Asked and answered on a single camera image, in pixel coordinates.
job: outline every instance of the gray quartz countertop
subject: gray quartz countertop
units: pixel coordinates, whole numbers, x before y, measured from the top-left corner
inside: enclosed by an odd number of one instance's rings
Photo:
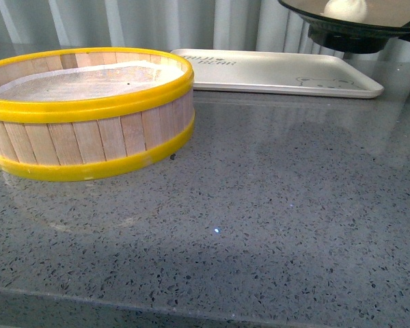
[[[410,64],[354,65],[383,95],[195,91],[174,159],[0,171],[0,324],[410,327]]]

